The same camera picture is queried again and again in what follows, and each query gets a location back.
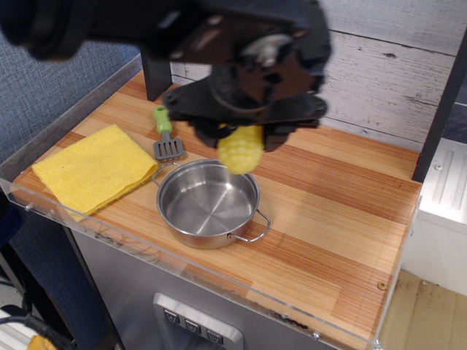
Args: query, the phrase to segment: green spatula handle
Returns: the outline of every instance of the green spatula handle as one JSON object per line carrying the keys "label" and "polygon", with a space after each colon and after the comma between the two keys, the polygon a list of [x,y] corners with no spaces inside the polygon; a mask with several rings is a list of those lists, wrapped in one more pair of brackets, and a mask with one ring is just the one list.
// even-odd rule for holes
{"label": "green spatula handle", "polygon": [[157,124],[158,133],[162,134],[164,131],[172,132],[172,124],[169,119],[169,111],[164,106],[157,106],[153,110],[153,118]]}

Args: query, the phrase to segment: blue fabric wall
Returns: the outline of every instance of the blue fabric wall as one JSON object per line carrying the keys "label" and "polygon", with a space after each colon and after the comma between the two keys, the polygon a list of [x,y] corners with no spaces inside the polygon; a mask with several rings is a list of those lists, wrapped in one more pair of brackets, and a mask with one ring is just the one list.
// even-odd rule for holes
{"label": "blue fabric wall", "polygon": [[[70,61],[39,62],[0,34],[0,163],[138,54],[135,47],[86,43]],[[24,224],[9,243],[53,299],[80,349],[102,349],[112,328],[63,228],[22,214]]]}
{"label": "blue fabric wall", "polygon": [[39,62],[0,34],[0,163],[138,54],[88,42],[70,61]]}

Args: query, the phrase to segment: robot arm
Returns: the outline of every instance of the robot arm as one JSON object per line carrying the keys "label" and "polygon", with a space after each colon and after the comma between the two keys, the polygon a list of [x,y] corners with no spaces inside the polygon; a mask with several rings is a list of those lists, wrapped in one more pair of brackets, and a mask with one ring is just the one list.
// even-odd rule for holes
{"label": "robot arm", "polygon": [[164,95],[209,147],[264,125],[266,151],[326,112],[314,94],[331,53],[315,0],[11,0],[0,4],[11,43],[41,60],[72,57],[83,41],[123,42],[150,59],[212,65],[207,78]]}

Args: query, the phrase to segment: wooden countertop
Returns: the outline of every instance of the wooden countertop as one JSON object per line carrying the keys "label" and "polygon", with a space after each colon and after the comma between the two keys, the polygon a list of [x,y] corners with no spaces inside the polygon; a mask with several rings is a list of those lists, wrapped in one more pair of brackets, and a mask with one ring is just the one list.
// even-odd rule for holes
{"label": "wooden countertop", "polygon": [[[151,113],[160,103],[146,99],[141,72],[40,159],[110,124],[118,124],[153,155],[153,143],[161,137]],[[174,123],[171,136],[181,139],[186,151],[179,163],[217,157],[185,123]],[[193,262],[185,271],[286,313],[291,324],[364,349],[361,341],[306,314],[374,339],[420,193],[421,184],[411,181],[417,158],[416,152],[329,128],[295,132],[287,144],[265,154],[252,173],[260,186],[259,209],[272,222],[269,233],[253,244],[238,241],[209,251],[181,244],[158,214],[158,188],[151,181],[93,217],[130,234],[122,240],[133,235]],[[15,184],[55,200],[31,168]],[[89,219],[80,224],[105,231]],[[247,237],[264,228],[264,219],[256,215]],[[162,256],[144,243],[134,246]],[[380,282],[387,289],[379,288]]]}

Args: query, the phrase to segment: black cable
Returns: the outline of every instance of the black cable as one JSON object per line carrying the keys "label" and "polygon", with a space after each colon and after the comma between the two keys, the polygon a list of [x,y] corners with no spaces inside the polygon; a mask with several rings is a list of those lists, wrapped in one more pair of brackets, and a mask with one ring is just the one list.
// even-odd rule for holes
{"label": "black cable", "polygon": [[4,282],[4,281],[0,281],[0,285],[2,286],[7,286],[7,287],[14,287],[13,284],[9,283],[9,282]]}
{"label": "black cable", "polygon": [[0,319],[0,324],[11,322],[22,323],[32,330],[35,330],[39,335],[48,339],[58,350],[76,349],[68,339],[31,314],[27,314],[26,316],[9,316]]}

